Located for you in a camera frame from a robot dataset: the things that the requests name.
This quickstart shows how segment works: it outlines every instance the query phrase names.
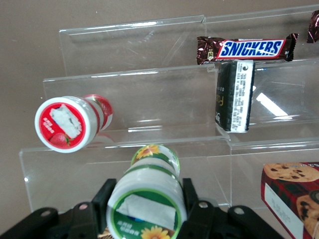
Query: red and white container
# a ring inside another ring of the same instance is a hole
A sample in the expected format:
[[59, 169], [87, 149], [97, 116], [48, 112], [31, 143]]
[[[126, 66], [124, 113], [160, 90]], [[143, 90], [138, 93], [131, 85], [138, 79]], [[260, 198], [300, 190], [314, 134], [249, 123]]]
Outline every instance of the red and white container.
[[106, 129], [112, 116], [112, 107], [102, 96], [63, 96], [49, 99], [39, 107], [34, 126], [47, 147], [72, 153], [90, 143], [100, 130]]

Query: sunflower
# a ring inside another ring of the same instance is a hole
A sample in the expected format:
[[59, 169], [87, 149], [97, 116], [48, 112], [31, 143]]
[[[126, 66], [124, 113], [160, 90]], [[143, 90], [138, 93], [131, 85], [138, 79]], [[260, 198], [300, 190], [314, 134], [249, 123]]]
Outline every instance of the sunflower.
[[155, 226], [151, 230], [145, 228], [142, 230], [142, 239], [170, 239], [170, 236], [167, 235], [168, 231], [163, 230], [162, 228]]
[[144, 157], [147, 157], [147, 156], [151, 156], [154, 153], [160, 153], [159, 146], [155, 145], [155, 144], [147, 145], [147, 146], [141, 148], [138, 151], [138, 153], [137, 153], [137, 155], [135, 157], [135, 160], [139, 160], [141, 158], [144, 158]]

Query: brown floor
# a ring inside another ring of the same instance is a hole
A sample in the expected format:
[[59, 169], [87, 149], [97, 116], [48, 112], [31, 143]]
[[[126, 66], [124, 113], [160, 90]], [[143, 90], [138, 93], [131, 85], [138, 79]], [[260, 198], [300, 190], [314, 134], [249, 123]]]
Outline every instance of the brown floor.
[[[42, 80], [65, 76], [59, 29], [316, 3], [317, 0], [0, 1], [0, 234], [30, 213], [18, 154], [21, 148], [38, 142], [33, 119], [45, 99]], [[272, 215], [265, 217], [289, 238]]]

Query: cylindrical container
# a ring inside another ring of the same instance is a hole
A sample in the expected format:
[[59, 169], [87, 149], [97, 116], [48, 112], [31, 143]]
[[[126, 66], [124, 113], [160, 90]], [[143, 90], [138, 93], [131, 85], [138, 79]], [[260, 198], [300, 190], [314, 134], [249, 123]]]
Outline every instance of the cylindrical container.
[[112, 120], [112, 107], [103, 97], [56, 97], [45, 101], [34, 119], [36, 133], [49, 148], [71, 153], [80, 150]]
[[144, 158], [158, 158], [169, 164], [179, 176], [180, 165], [176, 154], [161, 144], [149, 144], [140, 148], [132, 158], [131, 165]]
[[174, 239], [187, 218], [182, 188], [163, 167], [130, 168], [112, 192], [106, 217], [115, 239]]
[[143, 160], [137, 161], [125, 173], [129, 172], [133, 168], [142, 167], [143, 165], [155, 165], [155, 166], [158, 166], [160, 169], [161, 168], [166, 169], [169, 172], [171, 172], [178, 180], [178, 174], [176, 173], [175, 169], [170, 164], [166, 163], [164, 160], [161, 160], [159, 158], [152, 158], [152, 157], [146, 157], [146, 158], [143, 158]]

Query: snickers bar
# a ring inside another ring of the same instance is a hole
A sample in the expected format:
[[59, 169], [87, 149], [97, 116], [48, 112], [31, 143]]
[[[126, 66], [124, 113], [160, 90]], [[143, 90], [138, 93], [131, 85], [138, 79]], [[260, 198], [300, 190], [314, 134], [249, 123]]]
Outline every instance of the snickers bar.
[[286, 39], [223, 39], [200, 36], [197, 38], [197, 63], [230, 60], [280, 60], [292, 61], [298, 34]]
[[319, 40], [319, 10], [314, 11], [309, 24], [307, 43], [315, 43]]

